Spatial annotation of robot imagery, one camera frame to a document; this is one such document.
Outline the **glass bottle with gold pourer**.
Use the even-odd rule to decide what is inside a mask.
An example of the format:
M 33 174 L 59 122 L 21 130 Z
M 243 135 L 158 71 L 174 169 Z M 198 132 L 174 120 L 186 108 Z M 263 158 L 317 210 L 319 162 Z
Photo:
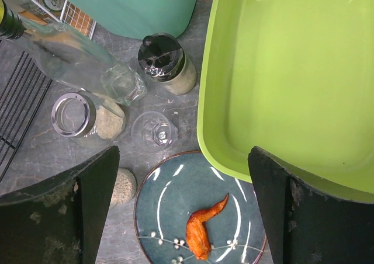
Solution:
M 52 80 L 100 98 L 129 106 L 147 87 L 126 63 L 74 27 L 60 22 L 40 25 L 1 1 L 1 39 L 27 52 Z

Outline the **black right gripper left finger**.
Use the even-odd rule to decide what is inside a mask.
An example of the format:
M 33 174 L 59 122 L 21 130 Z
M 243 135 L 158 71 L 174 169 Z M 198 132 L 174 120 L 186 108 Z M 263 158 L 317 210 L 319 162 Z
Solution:
M 119 148 L 1 196 L 1 263 L 95 263 Z

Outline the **spice jar with black grinder lid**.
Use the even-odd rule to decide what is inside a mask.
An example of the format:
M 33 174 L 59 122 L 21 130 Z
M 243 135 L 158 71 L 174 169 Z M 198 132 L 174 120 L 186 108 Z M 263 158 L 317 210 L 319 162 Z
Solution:
M 148 77 L 174 95 L 188 93 L 197 81 L 191 59 L 177 39 L 168 33 L 143 38 L 138 64 Z

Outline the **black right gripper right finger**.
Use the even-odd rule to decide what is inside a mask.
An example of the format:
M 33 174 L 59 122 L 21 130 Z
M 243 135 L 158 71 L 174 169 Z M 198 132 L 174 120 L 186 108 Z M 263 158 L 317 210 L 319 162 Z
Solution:
M 373 194 L 257 146 L 248 167 L 274 263 L 373 263 Z

